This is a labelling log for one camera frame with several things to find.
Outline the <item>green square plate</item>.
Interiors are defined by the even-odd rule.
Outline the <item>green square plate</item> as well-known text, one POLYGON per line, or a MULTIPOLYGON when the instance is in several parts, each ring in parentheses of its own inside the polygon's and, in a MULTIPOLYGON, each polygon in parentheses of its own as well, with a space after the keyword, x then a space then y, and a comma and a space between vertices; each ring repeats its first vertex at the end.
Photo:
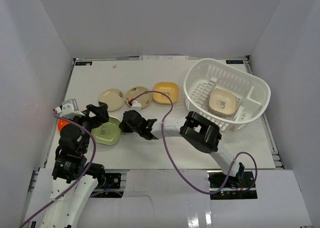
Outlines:
POLYGON ((118 118, 110 116, 108 122, 92 129, 91 134, 97 143, 108 146, 115 145, 121 136, 120 123, 118 118))

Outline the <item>orange round plate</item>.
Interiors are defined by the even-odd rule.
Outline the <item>orange round plate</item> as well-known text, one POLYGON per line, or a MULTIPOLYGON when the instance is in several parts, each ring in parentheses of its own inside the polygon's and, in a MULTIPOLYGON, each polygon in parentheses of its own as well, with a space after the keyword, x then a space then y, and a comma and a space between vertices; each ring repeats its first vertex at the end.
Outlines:
POLYGON ((55 111, 56 111, 57 117, 59 118, 57 123, 57 129, 59 132, 62 130, 64 126, 69 124, 68 121, 62 120, 60 119, 60 117, 68 120, 72 120, 74 117, 80 117, 84 115, 81 111, 70 111, 70 110, 64 111, 60 107, 55 108, 55 111))

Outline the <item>yellow square plate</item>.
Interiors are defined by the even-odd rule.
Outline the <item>yellow square plate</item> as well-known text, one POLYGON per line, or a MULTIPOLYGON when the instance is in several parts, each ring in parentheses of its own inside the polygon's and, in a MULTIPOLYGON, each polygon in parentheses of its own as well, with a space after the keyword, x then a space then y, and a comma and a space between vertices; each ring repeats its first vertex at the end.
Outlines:
POLYGON ((158 104, 170 105, 171 102, 167 96, 171 99, 173 103, 177 102, 179 99, 179 86, 174 82, 158 82, 153 87, 153 99, 158 104))

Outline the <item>cream square panda plate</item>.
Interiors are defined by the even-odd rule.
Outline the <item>cream square panda plate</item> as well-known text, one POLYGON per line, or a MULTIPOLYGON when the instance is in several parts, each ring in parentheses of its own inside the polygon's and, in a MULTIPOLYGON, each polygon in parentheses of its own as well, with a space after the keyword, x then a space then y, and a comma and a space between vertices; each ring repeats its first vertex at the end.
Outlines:
POLYGON ((233 115, 237 108, 237 98, 229 91, 215 88, 209 96, 209 108, 218 114, 233 115))

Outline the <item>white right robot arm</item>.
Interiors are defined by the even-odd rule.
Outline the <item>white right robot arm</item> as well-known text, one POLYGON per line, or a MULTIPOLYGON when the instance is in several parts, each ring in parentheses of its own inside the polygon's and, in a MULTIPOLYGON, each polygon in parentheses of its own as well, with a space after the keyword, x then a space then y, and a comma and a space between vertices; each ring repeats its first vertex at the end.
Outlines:
POLYGON ((181 119, 159 121, 145 119, 137 111, 129 110, 124 112, 119 128, 124 133, 137 133, 149 141, 182 137, 196 150, 215 160, 229 186, 236 188, 244 181, 245 167, 241 162, 235 161, 235 155, 221 143, 219 126, 195 111, 190 111, 181 119))

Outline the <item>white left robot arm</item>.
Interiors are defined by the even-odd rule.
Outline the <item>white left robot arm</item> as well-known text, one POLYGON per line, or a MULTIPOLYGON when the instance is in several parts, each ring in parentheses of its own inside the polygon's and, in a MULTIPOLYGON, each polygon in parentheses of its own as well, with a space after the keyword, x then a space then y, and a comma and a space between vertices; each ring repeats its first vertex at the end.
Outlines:
POLYGON ((70 99, 53 109, 53 116, 66 121, 60 130, 49 202, 40 224, 42 228, 74 228, 95 188, 105 184, 104 166, 87 159, 90 144, 96 146, 92 130, 109 121, 108 106, 89 104, 84 111, 70 99))

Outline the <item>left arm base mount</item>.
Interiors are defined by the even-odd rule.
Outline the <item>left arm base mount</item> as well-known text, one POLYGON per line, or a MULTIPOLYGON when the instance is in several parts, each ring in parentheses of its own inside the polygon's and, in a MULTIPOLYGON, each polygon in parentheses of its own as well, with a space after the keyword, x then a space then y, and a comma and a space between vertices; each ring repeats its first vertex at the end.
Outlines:
POLYGON ((97 186, 91 193, 91 198, 121 198, 122 174, 115 171, 106 171, 102 164, 92 163, 85 173, 94 179, 97 179, 97 186))

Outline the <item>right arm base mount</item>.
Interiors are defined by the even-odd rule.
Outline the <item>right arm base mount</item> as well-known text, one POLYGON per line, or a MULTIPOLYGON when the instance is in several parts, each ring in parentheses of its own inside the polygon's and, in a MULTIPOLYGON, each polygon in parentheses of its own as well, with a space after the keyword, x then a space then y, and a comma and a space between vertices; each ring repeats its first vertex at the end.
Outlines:
MULTIPOLYGON (((225 180, 222 172, 209 172, 208 183, 209 191, 215 192, 225 180)), ((245 171, 243 179, 239 184, 226 183, 223 189, 216 194, 210 195, 212 201, 220 200, 256 200, 258 198, 256 185, 254 184, 249 191, 246 191, 254 181, 254 174, 251 171, 245 171)))

